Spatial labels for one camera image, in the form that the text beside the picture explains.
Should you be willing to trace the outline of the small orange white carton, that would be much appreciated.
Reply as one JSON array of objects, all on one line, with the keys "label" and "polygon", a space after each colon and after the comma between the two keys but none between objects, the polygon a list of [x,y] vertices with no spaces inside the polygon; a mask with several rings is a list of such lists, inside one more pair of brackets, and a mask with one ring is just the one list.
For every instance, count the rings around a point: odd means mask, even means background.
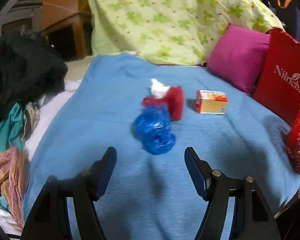
[{"label": "small orange white carton", "polygon": [[223,115],[226,113],[228,102],[224,92],[197,90],[195,108],[199,114]]}]

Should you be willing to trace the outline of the blue plastic bag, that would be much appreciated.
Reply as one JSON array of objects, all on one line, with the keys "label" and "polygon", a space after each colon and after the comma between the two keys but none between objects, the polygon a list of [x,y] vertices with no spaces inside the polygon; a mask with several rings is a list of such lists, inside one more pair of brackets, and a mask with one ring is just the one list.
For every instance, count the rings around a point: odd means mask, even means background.
[{"label": "blue plastic bag", "polygon": [[148,153],[161,155],[175,145],[175,135],[171,132],[171,119],[165,104],[151,104],[133,123],[136,137]]}]

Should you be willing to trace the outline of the red plastic bag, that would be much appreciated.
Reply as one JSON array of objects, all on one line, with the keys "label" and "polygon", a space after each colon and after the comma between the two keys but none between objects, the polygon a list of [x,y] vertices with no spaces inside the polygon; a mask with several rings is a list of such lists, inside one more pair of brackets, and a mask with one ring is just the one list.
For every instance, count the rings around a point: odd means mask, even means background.
[{"label": "red plastic bag", "polygon": [[182,118],[183,106],[184,106],[184,94],[180,86],[171,87],[168,89],[167,93],[163,98],[151,98],[145,97],[142,101],[145,107],[151,104],[159,106],[165,104],[168,108],[171,121],[179,121]]}]

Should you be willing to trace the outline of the white tissue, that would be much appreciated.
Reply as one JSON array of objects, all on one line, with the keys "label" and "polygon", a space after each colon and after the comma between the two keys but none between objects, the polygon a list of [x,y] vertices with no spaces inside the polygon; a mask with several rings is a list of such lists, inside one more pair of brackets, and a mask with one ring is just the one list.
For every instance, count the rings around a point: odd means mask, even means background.
[{"label": "white tissue", "polygon": [[150,92],[153,98],[155,99],[162,99],[166,96],[168,93],[168,90],[170,89],[170,86],[166,86],[162,83],[160,83],[157,79],[151,79],[151,88]]}]

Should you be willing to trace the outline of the pink orange striped cloth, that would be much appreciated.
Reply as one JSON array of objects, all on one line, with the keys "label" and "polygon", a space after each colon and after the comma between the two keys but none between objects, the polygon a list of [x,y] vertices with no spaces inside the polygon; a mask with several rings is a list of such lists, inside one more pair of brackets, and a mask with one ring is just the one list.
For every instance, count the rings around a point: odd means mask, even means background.
[{"label": "pink orange striped cloth", "polygon": [[22,204],[29,182],[30,162],[26,152],[10,147],[0,152],[0,207],[23,227]]}]

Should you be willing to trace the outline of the teal garment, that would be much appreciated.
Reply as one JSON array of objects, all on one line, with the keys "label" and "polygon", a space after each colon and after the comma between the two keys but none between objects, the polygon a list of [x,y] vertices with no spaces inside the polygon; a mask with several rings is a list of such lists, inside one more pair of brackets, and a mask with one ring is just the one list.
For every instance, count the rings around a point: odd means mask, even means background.
[{"label": "teal garment", "polygon": [[11,146],[23,150],[25,142],[21,140],[23,131],[24,111],[15,103],[7,118],[0,123],[0,153],[5,152]]}]

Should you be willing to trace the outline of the red Nilrich paper bag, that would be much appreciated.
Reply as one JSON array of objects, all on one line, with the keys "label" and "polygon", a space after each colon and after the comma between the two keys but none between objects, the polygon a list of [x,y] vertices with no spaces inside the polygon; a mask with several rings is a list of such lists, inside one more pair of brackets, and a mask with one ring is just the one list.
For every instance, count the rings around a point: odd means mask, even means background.
[{"label": "red Nilrich paper bag", "polygon": [[274,28],[253,99],[292,126],[300,110],[300,43]]}]

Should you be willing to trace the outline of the blue bed blanket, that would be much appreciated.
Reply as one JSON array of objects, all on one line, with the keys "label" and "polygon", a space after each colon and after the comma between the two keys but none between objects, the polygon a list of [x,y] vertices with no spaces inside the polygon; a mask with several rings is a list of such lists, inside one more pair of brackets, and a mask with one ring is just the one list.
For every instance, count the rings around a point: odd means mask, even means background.
[{"label": "blue bed blanket", "polygon": [[206,68],[98,56],[32,157],[23,219],[49,176],[72,178],[110,146],[117,162],[95,205],[108,239],[194,239],[207,203],[186,168],[188,147],[230,178],[253,177],[277,213],[300,187],[286,155],[289,130]]}]

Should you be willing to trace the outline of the black clothing pile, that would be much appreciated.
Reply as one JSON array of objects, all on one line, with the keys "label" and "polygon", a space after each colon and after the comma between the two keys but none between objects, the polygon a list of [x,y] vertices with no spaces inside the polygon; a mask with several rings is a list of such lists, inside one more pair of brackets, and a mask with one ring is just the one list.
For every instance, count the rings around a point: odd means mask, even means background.
[{"label": "black clothing pile", "polygon": [[44,32],[8,30],[0,37],[0,122],[15,103],[24,106],[64,90],[68,68]]}]

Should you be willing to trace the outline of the magenta pillow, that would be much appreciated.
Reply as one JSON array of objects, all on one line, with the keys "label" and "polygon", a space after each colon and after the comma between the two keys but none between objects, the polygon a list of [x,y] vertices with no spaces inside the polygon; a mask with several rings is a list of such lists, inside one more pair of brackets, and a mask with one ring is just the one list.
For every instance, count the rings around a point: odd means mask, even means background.
[{"label": "magenta pillow", "polygon": [[270,35],[229,24],[211,52],[211,72],[251,95],[264,66]]}]

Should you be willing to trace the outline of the brown wooden cabinet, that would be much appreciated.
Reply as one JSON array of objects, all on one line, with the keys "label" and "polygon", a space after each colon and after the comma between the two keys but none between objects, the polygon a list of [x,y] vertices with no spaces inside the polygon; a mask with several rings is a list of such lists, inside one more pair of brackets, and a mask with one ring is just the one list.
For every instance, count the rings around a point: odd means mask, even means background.
[{"label": "brown wooden cabinet", "polygon": [[43,0],[32,25],[45,33],[49,45],[65,61],[92,55],[88,0]]}]

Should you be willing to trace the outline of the green clover pattern quilt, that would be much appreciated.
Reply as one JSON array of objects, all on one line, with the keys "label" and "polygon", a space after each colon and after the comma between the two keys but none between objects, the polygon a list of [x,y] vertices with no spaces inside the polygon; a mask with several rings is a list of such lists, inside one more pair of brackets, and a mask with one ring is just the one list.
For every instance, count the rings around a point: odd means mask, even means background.
[{"label": "green clover pattern quilt", "polygon": [[155,64],[207,61],[229,24],[266,33],[281,21],[260,0],[88,0],[94,55],[129,52]]}]

